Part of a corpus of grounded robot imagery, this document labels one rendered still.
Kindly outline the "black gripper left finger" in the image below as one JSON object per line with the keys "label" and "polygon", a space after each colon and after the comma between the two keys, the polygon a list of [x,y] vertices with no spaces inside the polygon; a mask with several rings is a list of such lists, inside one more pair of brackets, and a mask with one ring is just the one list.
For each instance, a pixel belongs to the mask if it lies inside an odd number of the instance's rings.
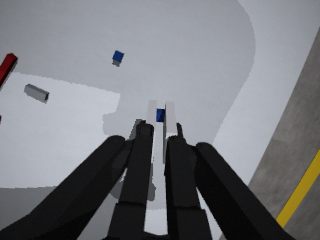
{"label": "black gripper left finger", "polygon": [[142,240],[156,114],[157,100],[149,100],[135,139],[108,137],[28,215],[0,230],[0,240],[77,240],[125,168],[106,240]]}

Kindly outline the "small blue cube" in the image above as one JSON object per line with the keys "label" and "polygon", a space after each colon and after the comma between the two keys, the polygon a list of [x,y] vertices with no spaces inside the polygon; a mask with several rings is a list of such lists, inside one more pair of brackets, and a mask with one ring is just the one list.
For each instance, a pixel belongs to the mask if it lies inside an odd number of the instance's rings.
{"label": "small blue cube", "polygon": [[122,58],[123,58],[124,53],[119,52],[119,51],[115,51],[114,55],[113,55],[113,60],[121,62]]}
{"label": "small blue cube", "polygon": [[156,122],[164,123],[165,109],[157,109]]}

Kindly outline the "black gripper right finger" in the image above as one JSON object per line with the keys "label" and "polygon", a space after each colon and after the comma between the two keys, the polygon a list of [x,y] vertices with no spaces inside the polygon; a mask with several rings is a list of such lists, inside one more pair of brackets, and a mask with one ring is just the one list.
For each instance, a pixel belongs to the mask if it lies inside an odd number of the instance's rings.
{"label": "black gripper right finger", "polygon": [[167,234],[176,233],[177,240],[213,240],[197,189],[226,240],[296,240],[211,144],[186,143],[182,126],[176,123],[174,102],[169,101],[163,123],[163,164]]}

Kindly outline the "dark red rod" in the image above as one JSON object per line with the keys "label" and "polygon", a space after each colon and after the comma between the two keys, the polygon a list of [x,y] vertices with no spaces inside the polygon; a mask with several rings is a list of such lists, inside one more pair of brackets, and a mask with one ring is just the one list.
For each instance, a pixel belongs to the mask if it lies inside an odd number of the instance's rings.
{"label": "dark red rod", "polygon": [[4,80],[6,79],[17,59],[18,58],[13,53],[9,53],[6,55],[0,66],[0,87],[2,86]]}

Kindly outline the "dark grey rectangular block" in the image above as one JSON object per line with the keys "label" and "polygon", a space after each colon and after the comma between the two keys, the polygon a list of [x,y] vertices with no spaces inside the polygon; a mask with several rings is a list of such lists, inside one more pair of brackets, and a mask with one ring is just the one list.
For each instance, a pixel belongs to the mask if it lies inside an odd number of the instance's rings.
{"label": "dark grey rectangular block", "polygon": [[42,90],[42,89],[40,89],[34,85],[31,85],[31,84],[25,85],[24,92],[33,96],[33,97],[36,97],[36,98],[42,100],[42,101],[47,100],[48,96],[49,96],[49,92]]}

